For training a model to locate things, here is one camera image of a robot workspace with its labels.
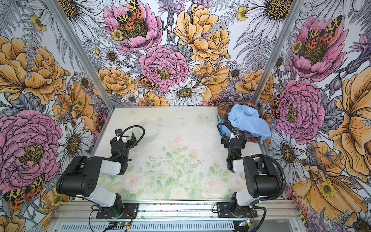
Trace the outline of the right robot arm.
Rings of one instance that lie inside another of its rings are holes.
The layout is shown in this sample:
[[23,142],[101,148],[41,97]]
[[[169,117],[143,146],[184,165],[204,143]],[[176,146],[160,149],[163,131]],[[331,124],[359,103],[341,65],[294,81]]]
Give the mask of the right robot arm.
[[243,174],[245,187],[233,192],[229,203],[217,203],[219,218],[255,218],[256,205],[278,198],[286,184],[283,168],[273,158],[263,155],[243,156],[245,142],[238,136],[222,136],[221,144],[228,149],[229,171]]

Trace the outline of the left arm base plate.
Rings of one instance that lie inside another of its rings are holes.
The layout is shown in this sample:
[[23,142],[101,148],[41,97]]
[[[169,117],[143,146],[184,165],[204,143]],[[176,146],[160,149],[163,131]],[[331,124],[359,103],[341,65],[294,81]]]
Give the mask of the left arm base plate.
[[123,203],[118,207],[104,207],[98,210],[96,219],[135,219],[138,208],[138,203]]

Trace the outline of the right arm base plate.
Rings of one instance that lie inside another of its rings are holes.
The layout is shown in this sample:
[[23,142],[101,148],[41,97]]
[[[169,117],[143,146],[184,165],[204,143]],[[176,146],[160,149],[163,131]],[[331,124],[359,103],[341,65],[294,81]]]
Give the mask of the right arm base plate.
[[216,213],[218,218],[256,218],[257,211],[248,206],[232,206],[232,203],[216,203]]

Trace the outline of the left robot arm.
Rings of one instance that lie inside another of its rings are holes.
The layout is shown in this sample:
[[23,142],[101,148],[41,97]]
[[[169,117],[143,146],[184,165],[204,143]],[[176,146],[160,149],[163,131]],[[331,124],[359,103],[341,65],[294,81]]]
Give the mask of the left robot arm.
[[105,217],[119,218],[123,214],[129,216],[120,194],[101,186],[98,178],[100,175],[124,175],[130,161],[129,150],[136,144],[135,135],[124,138],[117,136],[110,141],[112,154],[110,158],[75,157],[58,180],[57,193],[95,203]]

